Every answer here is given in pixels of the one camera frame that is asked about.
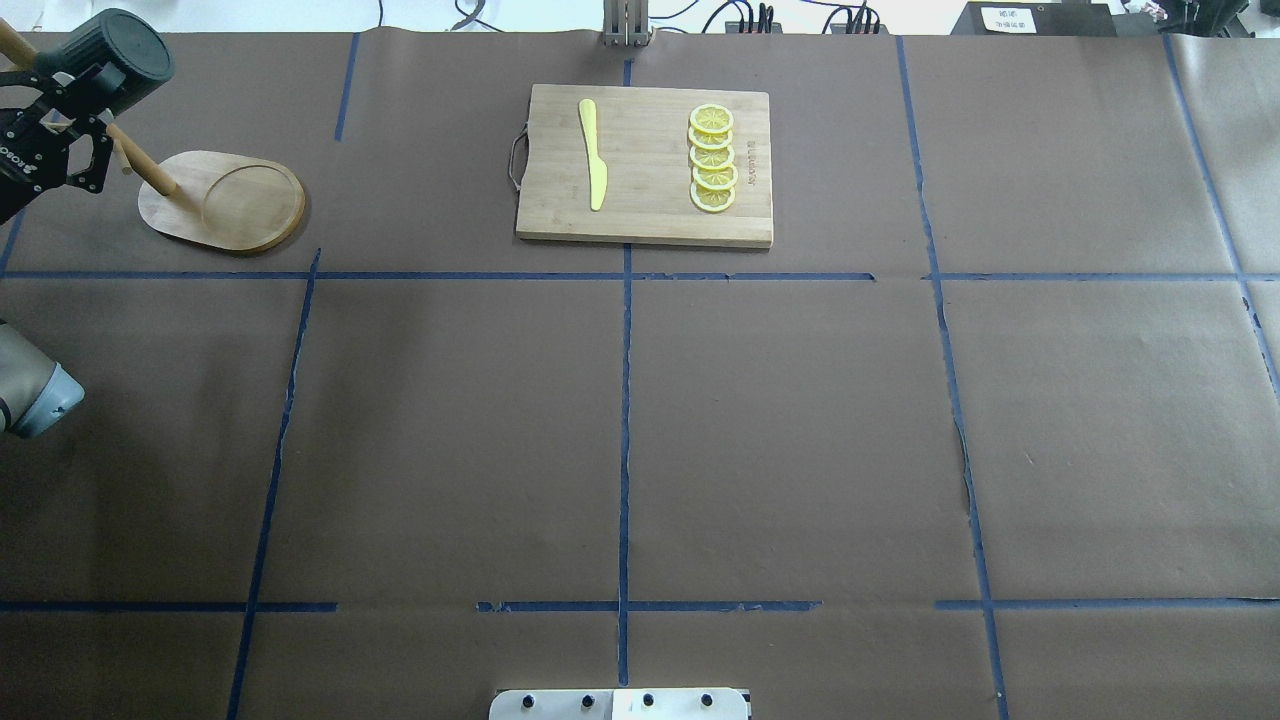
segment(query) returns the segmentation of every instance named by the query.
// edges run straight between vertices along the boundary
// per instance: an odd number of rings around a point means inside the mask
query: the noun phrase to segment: white metal plate
[[[489,720],[750,720],[748,697],[733,688],[503,691]]]

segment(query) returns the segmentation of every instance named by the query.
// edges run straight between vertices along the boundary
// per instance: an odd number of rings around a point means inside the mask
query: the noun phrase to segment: yellow knife
[[[595,145],[595,100],[584,97],[577,104],[577,117],[582,120],[582,137],[586,138],[586,169],[591,177],[591,210],[604,205],[604,191],[609,187],[609,167],[600,159]]]

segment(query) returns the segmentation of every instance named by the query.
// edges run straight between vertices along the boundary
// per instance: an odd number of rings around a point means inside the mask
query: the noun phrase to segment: blue tape line
[[[337,602],[260,602],[257,612],[337,612]]]
[[[244,612],[243,602],[115,602],[15,601],[0,602],[0,612]],[[259,612],[337,612],[337,602],[264,602]]]
[[[818,607],[818,600],[631,601],[636,612],[809,612]]]
[[[0,602],[0,612],[243,612],[243,602]]]
[[[244,609],[244,624],[241,629],[239,652],[236,656],[236,675],[232,679],[232,696],[227,706],[227,720],[236,720],[239,712],[241,689],[244,685],[244,667],[248,664],[248,648],[253,639],[253,616],[257,612],[257,596],[262,587],[262,569],[266,566],[266,546],[271,536],[271,515],[275,512],[275,497],[280,487],[280,469],[284,465],[284,438],[289,432],[293,415],[293,398],[297,393],[298,359],[302,355],[302,340],[307,334],[307,319],[311,316],[311,297],[316,290],[316,272],[320,266],[320,250],[316,249],[311,260],[306,295],[302,296],[302,313],[298,319],[298,334],[293,341],[293,364],[289,366],[289,382],[284,391],[284,410],[280,414],[280,432],[275,438],[275,460],[271,462],[271,482],[266,489],[266,503],[262,509],[262,528],[257,536],[257,553],[253,557],[253,577],[248,585],[248,602]]]
[[[1192,122],[1192,111],[1187,105],[1187,95],[1183,92],[1181,73],[1178,72],[1178,59],[1174,56],[1174,44],[1169,35],[1164,35],[1165,59],[1169,61],[1169,73],[1174,79],[1174,92],[1178,96],[1178,108],[1183,113],[1183,123],[1187,126],[1187,135],[1192,141],[1192,150],[1196,151],[1196,164],[1199,165],[1201,177],[1204,179],[1204,188],[1208,191],[1210,204],[1213,206],[1213,217],[1217,218],[1219,231],[1222,233],[1222,242],[1226,245],[1226,255],[1231,259],[1231,272],[1235,273],[1240,284],[1240,299],[1244,300],[1244,309],[1249,314],[1253,325],[1253,336],[1258,342],[1258,351],[1262,354],[1262,364],[1266,365],[1267,377],[1271,379],[1271,393],[1280,400],[1280,373],[1276,370],[1275,356],[1271,354],[1271,345],[1267,342],[1266,331],[1258,320],[1257,304],[1253,302],[1253,293],[1249,292],[1249,283],[1245,282],[1244,269],[1240,266],[1240,255],[1235,250],[1235,237],[1226,223],[1226,214],[1222,213],[1222,202],[1217,195],[1217,186],[1213,176],[1208,172],[1208,163],[1204,160],[1204,149],[1201,146],[1199,133],[1196,132],[1196,123]]]
[[[326,270],[323,281],[621,281],[622,273],[379,272]]]
[[[13,279],[36,281],[305,281],[307,273],[262,270],[14,270]]]
[[[342,82],[342,102],[338,105],[338,124],[333,128],[334,142],[342,142],[347,127],[347,101],[351,100],[351,78],[356,74],[356,54],[360,51],[360,33],[351,33],[351,53],[347,55],[347,78]]]
[[[1275,597],[1107,597],[1107,598],[1052,598],[1052,600],[997,600],[996,610],[1142,610],[1160,607],[1229,609],[1229,607],[1280,607]],[[982,610],[978,600],[940,600],[934,610],[943,612]]]
[[[852,281],[876,282],[870,273],[635,273],[637,281]]]
[[[618,603],[612,600],[476,603],[477,612],[616,612],[617,610]]]
[[[982,615],[987,626],[987,652],[991,659],[991,675],[996,685],[996,707],[1001,720],[1009,720],[1009,698],[1005,696],[1005,673],[1000,661],[1000,639],[996,635],[996,612],[991,602],[991,579],[987,575],[987,552],[982,542],[982,520],[978,518],[978,493],[973,483],[973,465],[969,457],[969,441],[965,433],[964,409],[960,406],[960,386],[956,379],[955,356],[951,351],[951,331],[947,328],[946,299],[942,295],[942,272],[938,268],[938,251],[933,241],[933,223],[924,202],[924,163],[920,159],[920,137],[915,127],[915,106],[911,102],[911,81],[906,67],[906,45],[902,37],[893,38],[897,44],[899,73],[902,79],[902,101],[906,106],[906,129],[911,140],[911,160],[915,167],[915,188],[920,202],[920,223],[928,240],[929,279],[933,284],[933,302],[938,316],[938,332],[942,336],[942,359],[947,370],[947,391],[951,395],[951,415],[956,432],[960,434],[960,451],[964,457],[964,484],[969,493],[969,529],[973,536],[973,556],[978,569],[978,591],[982,596]]]
[[[822,607],[818,600],[728,600],[728,601],[680,601],[680,600],[631,600],[628,612],[809,612]],[[524,601],[524,602],[477,602],[476,612],[616,612],[614,601]]]
[[[943,282],[1235,282],[1236,279],[1229,273],[941,273],[941,277]]]
[[[631,682],[628,667],[631,594],[631,243],[622,246],[622,446],[618,502],[618,687]]]
[[[13,255],[13,246],[18,242],[18,232],[22,231],[22,219],[27,217],[27,209],[18,210],[9,225],[9,240],[4,243],[4,252],[0,254],[0,278],[6,277],[5,269],[9,266],[9,256]]]

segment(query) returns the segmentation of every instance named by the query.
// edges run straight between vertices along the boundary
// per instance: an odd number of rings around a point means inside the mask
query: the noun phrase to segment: wooden cutting board
[[[596,105],[599,154],[609,186],[590,208],[586,143],[577,104]],[[733,113],[737,197],[704,213],[689,197],[689,113],[718,102]],[[652,242],[767,249],[773,245],[769,96],[726,90],[535,85],[529,164],[516,236],[526,240]]]

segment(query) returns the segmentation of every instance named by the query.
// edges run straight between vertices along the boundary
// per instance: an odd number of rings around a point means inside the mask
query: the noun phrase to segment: yellow lemon slice
[[[689,183],[689,197],[699,210],[721,213],[733,204],[736,196],[732,187],[728,190],[707,190],[696,182],[691,182]]]
[[[719,170],[733,164],[733,147],[721,147],[718,150],[689,149],[689,161],[704,170]]]
[[[694,167],[694,182],[704,190],[728,190],[737,184],[737,168],[730,165],[718,170],[704,170]]]
[[[724,135],[707,135],[705,132],[689,128],[689,142],[694,147],[701,147],[703,150],[719,150],[721,147],[728,147],[728,143],[733,142],[733,131],[728,131]]]
[[[689,113],[689,124],[698,132],[707,135],[724,135],[733,127],[733,113],[723,105],[714,102],[699,105]]]

